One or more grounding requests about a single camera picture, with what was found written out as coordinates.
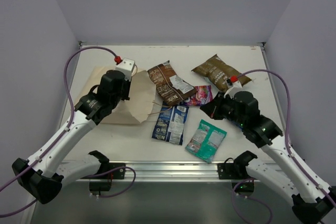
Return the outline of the purple pink candy bag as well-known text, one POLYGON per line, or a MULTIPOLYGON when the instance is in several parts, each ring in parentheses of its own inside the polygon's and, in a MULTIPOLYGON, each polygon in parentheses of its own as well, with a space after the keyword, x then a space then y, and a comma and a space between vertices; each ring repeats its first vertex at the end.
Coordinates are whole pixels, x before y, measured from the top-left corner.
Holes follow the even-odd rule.
POLYGON ((212 86, 196 86, 196 93, 188 99, 181 102, 185 106, 203 106, 212 101, 212 86))

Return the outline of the green snack packet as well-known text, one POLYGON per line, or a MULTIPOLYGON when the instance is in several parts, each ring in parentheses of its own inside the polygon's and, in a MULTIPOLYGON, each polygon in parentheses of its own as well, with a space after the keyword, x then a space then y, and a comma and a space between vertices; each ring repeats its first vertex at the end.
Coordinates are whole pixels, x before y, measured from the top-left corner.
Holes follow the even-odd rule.
POLYGON ((201 120, 185 149, 195 157, 211 164, 227 132, 201 120))

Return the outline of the beige paper bag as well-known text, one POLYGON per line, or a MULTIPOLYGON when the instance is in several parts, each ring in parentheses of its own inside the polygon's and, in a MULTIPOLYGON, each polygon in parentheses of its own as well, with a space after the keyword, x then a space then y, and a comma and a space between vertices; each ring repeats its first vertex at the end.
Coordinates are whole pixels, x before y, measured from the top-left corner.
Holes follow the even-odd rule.
POLYGON ((150 115, 155 115, 160 109, 162 100, 157 95, 155 84, 150 80, 148 72, 138 69, 132 77, 129 100, 120 101, 112 113, 105 117, 102 124, 136 125, 146 121, 150 115))

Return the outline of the light blue snack bag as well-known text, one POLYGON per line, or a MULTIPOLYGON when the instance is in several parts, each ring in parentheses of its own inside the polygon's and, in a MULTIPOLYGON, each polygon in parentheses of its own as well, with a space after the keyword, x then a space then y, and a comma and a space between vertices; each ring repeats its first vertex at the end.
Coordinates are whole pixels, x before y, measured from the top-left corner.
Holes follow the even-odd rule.
POLYGON ((192 72, 212 83, 221 92, 228 90, 227 79, 240 75, 239 71, 222 61, 218 55, 210 57, 204 63, 192 69, 192 72))

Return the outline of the brown kettle chips bag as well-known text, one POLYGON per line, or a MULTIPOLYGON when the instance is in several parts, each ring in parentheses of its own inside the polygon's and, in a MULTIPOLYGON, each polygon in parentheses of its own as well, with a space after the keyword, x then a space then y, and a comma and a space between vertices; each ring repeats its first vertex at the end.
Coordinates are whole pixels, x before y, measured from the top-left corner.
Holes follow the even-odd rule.
POLYGON ((149 69, 148 75, 168 106, 180 104, 197 93, 193 85, 176 74, 169 60, 149 69))

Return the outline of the blue snack packet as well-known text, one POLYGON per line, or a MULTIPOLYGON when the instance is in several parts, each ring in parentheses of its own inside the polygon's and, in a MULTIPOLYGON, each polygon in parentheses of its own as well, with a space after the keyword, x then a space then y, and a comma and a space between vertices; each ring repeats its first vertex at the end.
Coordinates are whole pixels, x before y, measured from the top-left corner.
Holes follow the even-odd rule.
POLYGON ((165 102, 162 102, 152 132, 152 138, 175 145, 182 145, 188 111, 189 107, 185 105, 168 106, 165 102))

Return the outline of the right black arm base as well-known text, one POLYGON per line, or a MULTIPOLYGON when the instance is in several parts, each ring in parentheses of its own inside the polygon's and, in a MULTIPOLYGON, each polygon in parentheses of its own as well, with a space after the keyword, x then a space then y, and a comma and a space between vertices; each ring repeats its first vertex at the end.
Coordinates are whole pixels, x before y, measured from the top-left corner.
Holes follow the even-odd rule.
MULTIPOLYGON (((249 178, 248 175, 240 172, 235 167, 234 159, 232 157, 227 158, 224 162, 217 164, 218 178, 221 180, 233 180, 232 187, 238 184, 238 180, 249 178)), ((251 196, 254 192, 255 184, 251 180, 239 185, 235 192, 244 196, 251 196)))

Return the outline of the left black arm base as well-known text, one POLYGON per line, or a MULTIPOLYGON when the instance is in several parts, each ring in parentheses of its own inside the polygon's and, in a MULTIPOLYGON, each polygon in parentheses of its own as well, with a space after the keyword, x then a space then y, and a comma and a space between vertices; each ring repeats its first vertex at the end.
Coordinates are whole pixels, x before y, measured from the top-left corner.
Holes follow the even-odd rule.
POLYGON ((96 195, 108 192, 113 180, 122 180, 125 176, 125 163, 102 164, 96 174, 87 175, 82 179, 89 180, 89 191, 96 195))

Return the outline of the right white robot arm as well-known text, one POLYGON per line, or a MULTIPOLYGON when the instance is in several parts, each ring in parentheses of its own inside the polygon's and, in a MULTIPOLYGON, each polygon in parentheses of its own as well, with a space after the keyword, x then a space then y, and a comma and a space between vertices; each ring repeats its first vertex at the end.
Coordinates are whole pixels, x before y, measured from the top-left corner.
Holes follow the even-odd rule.
POLYGON ((258 101, 250 92, 230 96, 219 92, 201 106, 211 119, 227 119, 237 125, 246 139, 266 153, 281 169, 273 170, 250 151, 234 159, 240 178, 255 178, 284 198, 302 223, 319 223, 335 204, 335 187, 320 178, 286 142, 281 129, 261 115, 258 101))

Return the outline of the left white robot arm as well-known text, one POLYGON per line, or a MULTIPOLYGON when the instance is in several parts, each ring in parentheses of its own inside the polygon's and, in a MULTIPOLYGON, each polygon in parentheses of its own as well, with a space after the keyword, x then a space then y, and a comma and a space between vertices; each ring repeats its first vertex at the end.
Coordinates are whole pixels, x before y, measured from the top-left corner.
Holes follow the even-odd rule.
POLYGON ((130 70, 109 70, 82 96, 69 119, 55 135, 27 159, 12 164, 18 183, 41 204, 51 202, 67 184, 83 177, 104 178, 109 172, 109 159, 91 151, 84 159, 61 163, 74 146, 104 118, 120 101, 129 99, 132 79, 130 70))

